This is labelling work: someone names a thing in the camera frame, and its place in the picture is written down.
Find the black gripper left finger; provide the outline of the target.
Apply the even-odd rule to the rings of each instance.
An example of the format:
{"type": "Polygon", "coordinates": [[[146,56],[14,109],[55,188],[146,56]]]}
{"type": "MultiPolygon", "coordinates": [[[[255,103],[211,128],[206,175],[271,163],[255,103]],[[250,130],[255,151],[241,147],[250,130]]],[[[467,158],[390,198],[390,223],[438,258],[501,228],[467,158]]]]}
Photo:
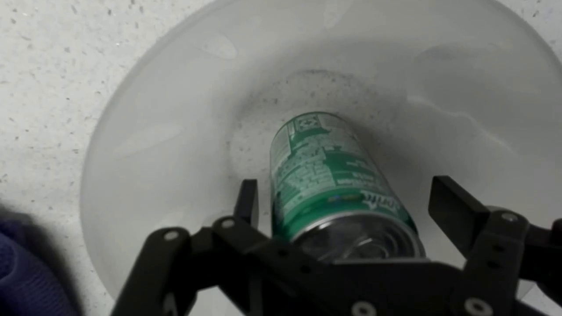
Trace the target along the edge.
{"type": "Polygon", "coordinates": [[[257,230],[258,182],[241,184],[234,214],[190,233],[151,231],[111,316],[190,316],[202,291],[218,289],[243,316],[327,316],[316,263],[257,230]]]}

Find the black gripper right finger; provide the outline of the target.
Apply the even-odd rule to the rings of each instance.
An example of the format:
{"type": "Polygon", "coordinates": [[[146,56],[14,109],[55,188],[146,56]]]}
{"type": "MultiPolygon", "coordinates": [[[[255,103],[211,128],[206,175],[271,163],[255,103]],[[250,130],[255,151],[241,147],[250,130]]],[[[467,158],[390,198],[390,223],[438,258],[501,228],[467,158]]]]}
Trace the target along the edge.
{"type": "Polygon", "coordinates": [[[455,179],[436,175],[429,214],[462,253],[466,263],[452,296],[464,316],[543,316],[518,296],[518,282],[532,281],[562,303],[562,219],[548,228],[525,216],[492,209],[455,179]]]}

